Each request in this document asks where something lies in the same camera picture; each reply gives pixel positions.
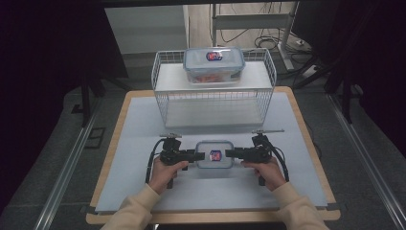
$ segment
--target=small container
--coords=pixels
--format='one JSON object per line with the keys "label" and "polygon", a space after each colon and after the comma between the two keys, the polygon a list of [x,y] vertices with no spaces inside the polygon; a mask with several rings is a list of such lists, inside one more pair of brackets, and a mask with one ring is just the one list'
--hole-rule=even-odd
{"label": "small container", "polygon": [[197,143],[196,152],[204,152],[205,158],[196,161],[201,169],[229,169],[233,167],[234,158],[226,157],[226,150],[233,150],[234,145],[229,141],[202,141]]}
{"label": "small container", "polygon": [[192,84],[238,82],[244,67],[244,56],[236,47],[191,48],[183,61]]}

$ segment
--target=clear plastic lid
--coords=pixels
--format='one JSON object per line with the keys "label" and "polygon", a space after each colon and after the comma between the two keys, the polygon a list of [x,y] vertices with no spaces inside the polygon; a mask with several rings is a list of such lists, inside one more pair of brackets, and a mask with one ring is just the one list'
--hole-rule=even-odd
{"label": "clear plastic lid", "polygon": [[244,56],[236,47],[191,48],[185,51],[185,70],[195,69],[235,69],[245,66]]}

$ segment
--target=container lid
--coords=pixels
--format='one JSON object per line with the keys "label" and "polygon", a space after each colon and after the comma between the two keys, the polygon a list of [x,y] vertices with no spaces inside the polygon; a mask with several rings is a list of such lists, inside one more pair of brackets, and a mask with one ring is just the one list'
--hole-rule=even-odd
{"label": "container lid", "polygon": [[242,70],[244,56],[236,47],[191,48],[185,51],[183,67],[194,69],[227,68]]}
{"label": "container lid", "polygon": [[226,150],[233,150],[229,141],[202,141],[197,143],[196,152],[204,152],[205,159],[196,161],[197,167],[203,169],[229,169],[233,166],[234,158],[226,157]]}

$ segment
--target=wooden board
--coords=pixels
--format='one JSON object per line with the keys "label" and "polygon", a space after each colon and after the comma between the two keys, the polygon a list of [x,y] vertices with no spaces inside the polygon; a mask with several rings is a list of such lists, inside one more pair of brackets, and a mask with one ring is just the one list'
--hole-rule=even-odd
{"label": "wooden board", "polygon": [[[292,106],[292,109],[294,111],[295,117],[297,119],[299,128],[302,132],[302,135],[304,137],[305,144],[307,146],[308,152],[310,154],[310,157],[313,161],[316,173],[319,176],[321,185],[323,187],[323,190],[325,192],[326,198],[327,198],[327,203],[335,203],[335,198],[334,195],[330,189],[330,186],[328,184],[326,174],[323,170],[323,167],[321,165],[321,162],[318,158],[316,149],[314,148],[310,135],[307,131],[307,127],[305,125],[305,121],[302,117],[301,111],[298,107],[298,104],[294,98],[294,95],[289,87],[281,86],[281,87],[276,87],[275,92],[284,92],[288,96],[288,100]],[[125,96],[124,99],[124,104],[122,107],[122,111],[120,113],[118,122],[116,124],[112,140],[110,142],[109,149],[107,151],[102,169],[101,169],[101,174],[99,177],[98,184],[96,186],[95,192],[93,194],[90,206],[96,207],[96,205],[99,202],[99,198],[102,192],[102,189],[104,187],[106,178],[108,176],[114,154],[116,152],[119,139],[120,139],[120,134],[123,129],[126,113],[128,106],[131,102],[131,98],[134,97],[153,97],[153,91],[148,90],[148,91],[131,91],[128,92],[127,95]],[[334,211],[328,211],[326,209],[322,209],[319,211],[322,218],[324,220],[336,220],[340,218],[341,213],[339,210],[334,210]],[[90,224],[103,224],[106,223],[109,219],[111,218],[111,215],[93,215],[93,214],[88,214],[86,216],[86,221]],[[220,223],[220,222],[269,222],[269,221],[280,221],[276,215],[276,211],[253,211],[253,212],[230,212],[230,211],[224,211],[224,212],[215,212],[215,215],[213,215],[213,212],[195,212],[195,213],[185,213],[185,212],[170,212],[170,213],[159,213],[159,214],[154,214],[153,218],[150,223]]]}

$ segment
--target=metal frame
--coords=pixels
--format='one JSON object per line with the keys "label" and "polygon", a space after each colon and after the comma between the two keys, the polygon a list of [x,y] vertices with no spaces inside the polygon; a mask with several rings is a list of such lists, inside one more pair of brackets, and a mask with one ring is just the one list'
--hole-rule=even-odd
{"label": "metal frame", "polygon": [[299,2],[294,2],[289,13],[281,14],[244,14],[244,15],[216,15],[215,4],[212,9],[212,45],[216,46],[217,30],[237,29],[278,29],[285,28],[282,41],[278,44],[283,63],[287,71],[294,70],[292,61],[286,52],[286,42],[296,15]]}
{"label": "metal frame", "polygon": [[361,161],[361,164],[364,166],[365,171],[370,177],[371,183],[375,187],[377,193],[383,201],[386,209],[388,210],[389,215],[391,216],[396,229],[405,230],[406,229],[406,215],[403,211],[403,208],[400,202],[397,200],[394,192],[386,183],[382,174],[379,172],[379,169],[374,164],[372,158],[370,157],[367,149],[365,148],[362,140],[359,138],[356,133],[353,125],[349,124],[346,121],[346,118],[342,115],[340,109],[340,103],[337,98],[331,95],[327,95],[327,98],[330,100],[332,107],[337,115],[337,118],[343,128],[343,130],[348,135],[352,146],[355,149],[355,152]]}
{"label": "metal frame", "polygon": [[89,122],[85,127],[83,127],[80,131],[79,137],[72,147],[71,152],[69,153],[68,159],[65,162],[62,170],[59,173],[59,176],[56,180],[54,188],[52,189],[48,199],[44,205],[44,208],[41,211],[41,214],[36,221],[34,230],[37,229],[49,229],[51,227],[51,223],[54,220],[57,208],[60,204],[60,201],[65,194],[66,188],[68,187],[69,181],[72,177],[72,174],[75,170],[75,167],[79,161],[80,154],[84,148],[84,144],[86,143],[87,137],[89,136],[90,130],[96,120],[96,115],[98,114],[102,99],[96,98],[96,101],[93,105],[93,113],[90,117]]}

